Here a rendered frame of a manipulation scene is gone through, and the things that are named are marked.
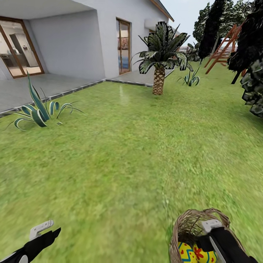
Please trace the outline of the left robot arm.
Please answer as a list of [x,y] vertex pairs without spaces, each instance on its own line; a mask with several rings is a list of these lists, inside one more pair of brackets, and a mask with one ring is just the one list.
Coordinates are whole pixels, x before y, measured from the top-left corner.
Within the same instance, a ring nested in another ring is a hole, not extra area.
[[55,238],[58,237],[61,228],[58,228],[54,232],[51,230],[43,235],[39,233],[53,225],[54,221],[49,220],[32,228],[30,230],[29,242],[22,248],[0,260],[0,263],[30,263],[44,248],[52,245]]

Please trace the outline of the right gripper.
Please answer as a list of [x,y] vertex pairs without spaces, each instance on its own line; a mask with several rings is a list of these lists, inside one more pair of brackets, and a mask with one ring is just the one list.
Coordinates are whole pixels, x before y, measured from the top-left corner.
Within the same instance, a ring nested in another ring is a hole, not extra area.
[[214,249],[213,246],[211,245],[210,236],[214,236],[214,235],[211,235],[211,233],[207,235],[201,235],[198,236],[198,240],[196,240],[197,247],[199,249],[203,249],[204,252],[211,252],[211,251],[216,252],[216,249]]

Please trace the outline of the easter egg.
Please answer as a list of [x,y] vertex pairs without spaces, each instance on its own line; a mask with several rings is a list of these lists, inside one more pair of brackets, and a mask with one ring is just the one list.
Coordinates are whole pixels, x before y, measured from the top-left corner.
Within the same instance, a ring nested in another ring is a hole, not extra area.
[[199,263],[192,247],[183,242],[178,242],[179,252],[184,263]]
[[204,252],[203,249],[197,247],[196,241],[193,242],[192,249],[194,250],[199,263],[217,263],[218,255],[216,252]]

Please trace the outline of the wicker basket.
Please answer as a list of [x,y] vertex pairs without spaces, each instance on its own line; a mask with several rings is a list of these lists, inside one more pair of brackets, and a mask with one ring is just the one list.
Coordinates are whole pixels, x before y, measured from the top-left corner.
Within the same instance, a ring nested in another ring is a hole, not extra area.
[[[174,230],[173,234],[171,237],[171,242],[170,242],[170,256],[171,256],[171,263],[184,263],[180,252],[179,252],[179,246],[178,242],[189,242],[187,239],[192,239],[194,241],[198,240],[198,236],[202,235],[202,232],[205,232],[205,230],[202,227],[202,223],[199,222],[205,217],[210,220],[215,220],[217,219],[220,221],[219,218],[214,216],[212,213],[218,213],[222,220],[222,226],[225,227],[225,230],[228,230],[236,239],[239,247],[246,253],[246,255],[249,257],[246,248],[244,245],[241,243],[241,241],[236,237],[235,233],[233,230],[231,230],[230,227],[230,220],[227,215],[225,215],[223,212],[221,212],[218,209],[211,208],[211,209],[205,209],[203,211],[200,210],[195,210],[195,209],[188,209],[185,211],[183,214],[178,216],[175,225],[174,225]],[[202,219],[201,219],[202,218]],[[198,230],[196,228],[196,225],[199,225]],[[179,239],[180,236],[185,236],[185,239]],[[187,239],[186,239],[187,238]]]

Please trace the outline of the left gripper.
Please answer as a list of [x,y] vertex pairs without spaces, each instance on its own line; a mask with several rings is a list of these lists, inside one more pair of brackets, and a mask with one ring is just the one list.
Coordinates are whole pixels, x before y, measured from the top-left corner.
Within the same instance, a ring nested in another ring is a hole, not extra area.
[[58,228],[56,231],[52,232],[49,231],[40,237],[37,237],[36,239],[33,239],[32,241],[27,242],[24,246],[27,245],[34,245],[36,248],[36,254],[35,257],[46,247],[53,244],[56,237],[58,237],[59,233],[61,231],[61,228]]

